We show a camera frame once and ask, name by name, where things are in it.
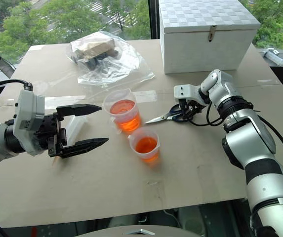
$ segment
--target box lid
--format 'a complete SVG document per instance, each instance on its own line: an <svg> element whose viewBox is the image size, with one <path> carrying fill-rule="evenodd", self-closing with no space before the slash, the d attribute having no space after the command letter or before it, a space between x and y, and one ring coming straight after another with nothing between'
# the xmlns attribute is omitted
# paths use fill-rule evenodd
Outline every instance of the box lid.
<svg viewBox="0 0 283 237"><path fill-rule="evenodd" d="M255 30L260 23L238 0L159 0L165 33Z"/></svg>

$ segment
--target table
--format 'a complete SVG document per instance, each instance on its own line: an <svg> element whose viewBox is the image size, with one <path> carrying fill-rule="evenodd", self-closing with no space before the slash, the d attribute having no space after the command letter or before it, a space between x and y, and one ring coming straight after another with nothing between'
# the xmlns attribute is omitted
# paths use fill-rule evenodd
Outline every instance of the table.
<svg viewBox="0 0 283 237"><path fill-rule="evenodd" d="M166 113L175 104L174 85L198 85L208 75L165 75L158 40L130 43L156 75L135 89L156 93L155 103L138 104L144 121ZM45 45L28 51L14 78L32 82L34 92L45 96L85 95L77 84L76 66L65 56L66 46ZM254 46L250 46L236 71L227 72L234 76L245 99L283 135L283 85ZM14 114L20 89L19 84L9 84L2 92L0 122ZM211 117L217 117L214 109ZM221 127L171 121L150 125L161 141L161 162L153 168L135 156L124 134L117 135L109 128L104 111L87 118L89 123L78 139L109 137L103 146L54 165L47 153L36 157L20 154L0 163L2 227L74 222L246 197L244 172L226 157L221 146L225 135ZM196 119L204 122L205 113ZM283 165L283 146L276 136L274 139L277 159Z"/></svg>

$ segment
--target clear plastic cup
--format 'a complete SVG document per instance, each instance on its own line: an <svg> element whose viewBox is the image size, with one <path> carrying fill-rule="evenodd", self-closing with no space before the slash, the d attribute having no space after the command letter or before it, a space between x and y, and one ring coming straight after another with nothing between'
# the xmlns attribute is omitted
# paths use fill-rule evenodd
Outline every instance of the clear plastic cup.
<svg viewBox="0 0 283 237"><path fill-rule="evenodd" d="M141 125L136 97L130 89L110 93L104 99L102 107L121 131L129 133Z"/></svg>
<svg viewBox="0 0 283 237"><path fill-rule="evenodd" d="M128 136L131 149L145 162L154 162L159 157L159 137L148 129L139 128Z"/></svg>

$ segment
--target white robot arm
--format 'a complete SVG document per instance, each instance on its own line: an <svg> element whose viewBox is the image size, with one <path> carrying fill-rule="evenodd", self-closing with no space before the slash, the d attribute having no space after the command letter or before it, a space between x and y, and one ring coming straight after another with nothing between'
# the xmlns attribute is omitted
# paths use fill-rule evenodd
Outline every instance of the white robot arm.
<svg viewBox="0 0 283 237"><path fill-rule="evenodd" d="M36 156L45 150L50 157L67 158L89 152L108 141L108 138L93 138L67 146L66 129L60 124L65 116L88 115L100 110L99 106L60 106L56 113L44 115L44 97L35 95L28 83L21 90L15 107L14 119L0 123L0 162L22 152Z"/></svg>
<svg viewBox="0 0 283 237"><path fill-rule="evenodd" d="M234 87L231 75L214 70L200 86L175 86L174 97L181 105L194 100L216 107L227 133L222 146L230 162L245 170L251 227L259 237L283 237L283 166L275 159L271 134Z"/></svg>

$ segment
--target clear plastic bag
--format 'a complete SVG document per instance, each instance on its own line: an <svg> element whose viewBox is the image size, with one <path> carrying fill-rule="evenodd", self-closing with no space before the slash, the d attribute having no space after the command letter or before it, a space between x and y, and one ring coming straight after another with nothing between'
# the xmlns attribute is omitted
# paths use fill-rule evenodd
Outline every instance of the clear plastic bag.
<svg viewBox="0 0 283 237"><path fill-rule="evenodd" d="M71 42L67 55L78 64L78 83L85 86L90 101L155 76L134 47L108 32L95 32Z"/></svg>

